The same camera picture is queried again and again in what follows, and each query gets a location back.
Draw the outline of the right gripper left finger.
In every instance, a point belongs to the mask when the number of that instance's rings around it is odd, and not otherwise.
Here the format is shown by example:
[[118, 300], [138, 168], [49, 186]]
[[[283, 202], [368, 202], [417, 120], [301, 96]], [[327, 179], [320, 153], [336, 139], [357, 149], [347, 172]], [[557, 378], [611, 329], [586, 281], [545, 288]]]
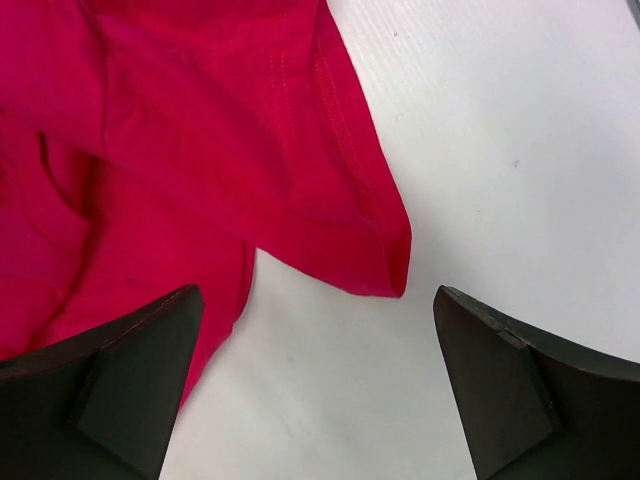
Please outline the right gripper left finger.
[[184, 286], [1, 364], [4, 479], [156, 479], [204, 302]]

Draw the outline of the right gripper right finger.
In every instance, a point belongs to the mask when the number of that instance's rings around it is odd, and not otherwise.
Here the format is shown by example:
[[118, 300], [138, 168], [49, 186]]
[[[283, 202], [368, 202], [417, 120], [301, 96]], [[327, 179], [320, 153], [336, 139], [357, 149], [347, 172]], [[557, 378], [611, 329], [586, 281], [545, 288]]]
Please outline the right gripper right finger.
[[638, 478], [638, 364], [453, 287], [433, 311], [477, 478]]

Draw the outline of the bright red t shirt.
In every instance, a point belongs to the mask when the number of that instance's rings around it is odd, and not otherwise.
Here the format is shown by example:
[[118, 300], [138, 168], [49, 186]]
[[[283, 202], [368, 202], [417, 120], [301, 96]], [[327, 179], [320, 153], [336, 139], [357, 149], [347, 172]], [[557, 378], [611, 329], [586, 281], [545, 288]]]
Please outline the bright red t shirt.
[[261, 250], [406, 290], [410, 222], [326, 2], [2, 3], [3, 358], [196, 284], [194, 387]]

